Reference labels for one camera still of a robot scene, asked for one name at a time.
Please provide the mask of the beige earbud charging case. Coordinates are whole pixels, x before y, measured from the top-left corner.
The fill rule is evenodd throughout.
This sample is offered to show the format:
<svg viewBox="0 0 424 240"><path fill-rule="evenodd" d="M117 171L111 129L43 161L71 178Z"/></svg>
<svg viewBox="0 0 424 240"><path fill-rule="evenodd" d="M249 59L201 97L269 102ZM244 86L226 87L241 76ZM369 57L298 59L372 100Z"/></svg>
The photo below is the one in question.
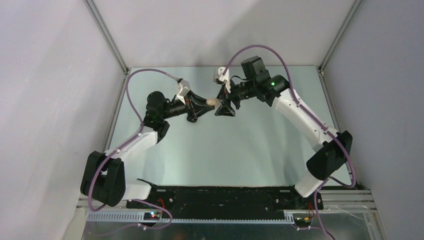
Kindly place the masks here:
<svg viewBox="0 0 424 240"><path fill-rule="evenodd" d="M206 100L206 103L210 106L214 106L215 108L217 108L221 104L218 98L208 98Z"/></svg>

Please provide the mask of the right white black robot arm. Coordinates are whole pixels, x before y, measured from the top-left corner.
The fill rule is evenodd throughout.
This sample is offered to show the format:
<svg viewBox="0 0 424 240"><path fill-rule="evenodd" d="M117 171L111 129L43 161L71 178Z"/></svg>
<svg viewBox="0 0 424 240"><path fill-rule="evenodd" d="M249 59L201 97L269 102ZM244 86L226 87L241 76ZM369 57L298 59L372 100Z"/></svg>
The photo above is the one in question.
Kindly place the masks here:
<svg viewBox="0 0 424 240"><path fill-rule="evenodd" d="M263 60L254 56L241 63L245 78L235 84L226 67L218 67L214 81L221 85L216 116L235 116L241 101L257 98L283 114L304 135L315 154L306 162L306 172L294 185L291 204L304 209L311 196L335 171L347 162L353 137L324 123L282 75L271 76Z"/></svg>

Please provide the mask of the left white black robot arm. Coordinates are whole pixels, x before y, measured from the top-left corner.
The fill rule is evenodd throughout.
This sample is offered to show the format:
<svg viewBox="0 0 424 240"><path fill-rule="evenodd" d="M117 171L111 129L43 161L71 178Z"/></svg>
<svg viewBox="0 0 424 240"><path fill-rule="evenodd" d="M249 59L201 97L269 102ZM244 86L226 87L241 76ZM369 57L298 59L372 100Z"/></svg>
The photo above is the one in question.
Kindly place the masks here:
<svg viewBox="0 0 424 240"><path fill-rule="evenodd" d="M131 178L131 165L165 137L170 127L167 119L186 114L187 120L194 123L218 104L218 99L205 99L192 91L172 100L160 91L150 93L145 117L135 133L115 148L89 154L80 185L81 194L110 207L120 201L138 199L145 208L153 208L158 202L158 194L151 190L153 184Z"/></svg>

